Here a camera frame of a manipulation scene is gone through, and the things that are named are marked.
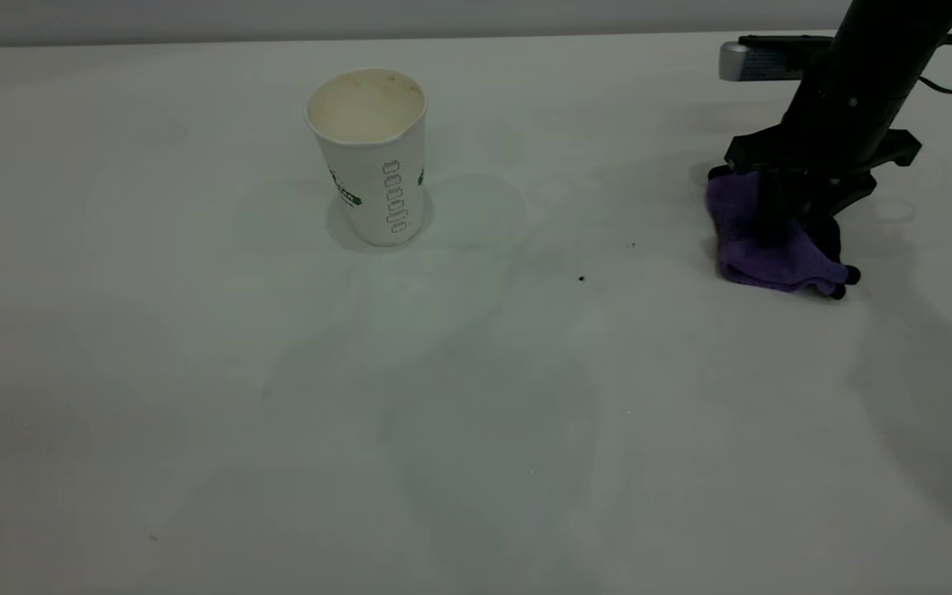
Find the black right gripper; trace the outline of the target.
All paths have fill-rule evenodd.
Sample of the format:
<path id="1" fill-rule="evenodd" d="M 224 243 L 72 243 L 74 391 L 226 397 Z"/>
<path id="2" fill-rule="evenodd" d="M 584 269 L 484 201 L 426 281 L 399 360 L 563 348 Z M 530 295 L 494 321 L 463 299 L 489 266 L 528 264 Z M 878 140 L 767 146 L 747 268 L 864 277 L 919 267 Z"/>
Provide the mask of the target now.
<path id="1" fill-rule="evenodd" d="M 923 147 L 910 131 L 892 128 L 902 98 L 827 98 L 794 101 L 785 117 L 762 131 L 736 136 L 726 148 L 724 173 L 759 172 L 755 239 L 781 245 L 794 223 L 791 174 L 820 174 L 806 185 L 803 225 L 823 225 L 872 195 L 870 170 L 910 166 Z"/>

